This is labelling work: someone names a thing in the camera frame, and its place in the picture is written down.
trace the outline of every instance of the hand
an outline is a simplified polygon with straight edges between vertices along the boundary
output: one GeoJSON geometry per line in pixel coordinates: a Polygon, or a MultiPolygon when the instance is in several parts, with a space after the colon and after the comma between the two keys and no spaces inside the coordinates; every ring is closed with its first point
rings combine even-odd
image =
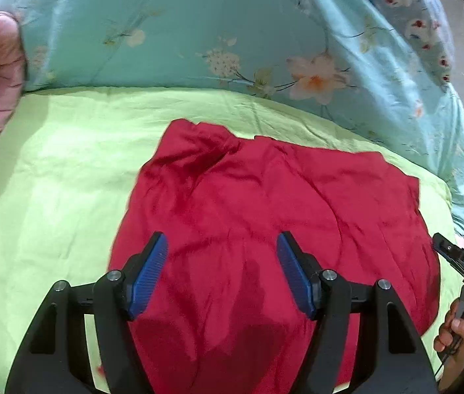
{"type": "Polygon", "coordinates": [[[451,304],[450,310],[446,314],[444,324],[440,326],[438,336],[434,339],[433,348],[437,353],[451,345],[453,333],[462,337],[462,344],[454,356],[449,356],[444,364],[444,373],[440,379],[439,389],[444,390],[453,383],[460,372],[464,369],[464,320],[455,318],[456,309],[459,306],[459,300],[455,299],[451,304]]]}

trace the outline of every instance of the orange flower center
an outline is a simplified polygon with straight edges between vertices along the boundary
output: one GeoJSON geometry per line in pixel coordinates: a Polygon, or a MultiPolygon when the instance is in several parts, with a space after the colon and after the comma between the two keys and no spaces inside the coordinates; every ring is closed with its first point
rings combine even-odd
{"type": "Polygon", "coordinates": [[[319,76],[312,76],[309,78],[305,88],[307,90],[322,90],[325,87],[325,78],[319,76]]]}

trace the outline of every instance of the green bed sheet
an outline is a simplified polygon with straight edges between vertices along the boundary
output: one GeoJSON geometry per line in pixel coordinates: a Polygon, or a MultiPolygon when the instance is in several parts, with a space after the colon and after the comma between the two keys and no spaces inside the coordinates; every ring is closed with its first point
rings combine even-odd
{"type": "MultiPolygon", "coordinates": [[[[222,124],[243,138],[266,135],[306,146],[378,151],[420,179],[420,211],[429,233],[454,238],[444,181],[292,107],[221,90],[96,88],[29,94],[0,136],[0,391],[52,283],[91,283],[104,273],[137,172],[170,121],[178,118],[222,124]]],[[[439,316],[423,336],[434,366],[438,358],[432,340],[461,285],[449,264],[440,262],[439,316]]]]}

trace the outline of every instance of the silver screw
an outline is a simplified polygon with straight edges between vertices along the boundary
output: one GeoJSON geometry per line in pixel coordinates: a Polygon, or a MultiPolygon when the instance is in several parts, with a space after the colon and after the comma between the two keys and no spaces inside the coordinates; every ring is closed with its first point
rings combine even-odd
{"type": "Polygon", "coordinates": [[[109,281],[117,281],[123,275],[119,270],[113,270],[106,274],[106,278],[109,281]]]}
{"type": "Polygon", "coordinates": [[[322,275],[325,280],[331,280],[331,281],[335,280],[336,277],[338,277],[338,274],[336,274],[336,272],[333,270],[325,270],[323,271],[322,275]]]}
{"type": "Polygon", "coordinates": [[[382,278],[381,280],[378,280],[378,286],[381,289],[388,291],[391,288],[391,282],[389,280],[386,280],[385,278],[382,278]]]}
{"type": "Polygon", "coordinates": [[[53,290],[56,292],[61,292],[66,288],[66,286],[67,283],[64,280],[60,280],[53,285],[53,290]]]}

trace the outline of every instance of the red shirt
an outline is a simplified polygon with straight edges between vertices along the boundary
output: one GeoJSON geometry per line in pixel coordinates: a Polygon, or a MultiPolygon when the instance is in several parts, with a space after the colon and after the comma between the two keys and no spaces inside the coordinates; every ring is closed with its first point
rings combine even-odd
{"type": "MultiPolygon", "coordinates": [[[[141,169],[110,262],[122,268],[153,231],[167,236],[150,304],[130,325],[155,392],[289,392],[315,323],[278,262],[284,230],[348,281],[390,280],[423,334],[438,311],[440,268],[418,194],[418,179],[379,153],[173,121],[141,169]]],[[[357,333],[353,315],[339,383],[350,379],[357,333]]]]}

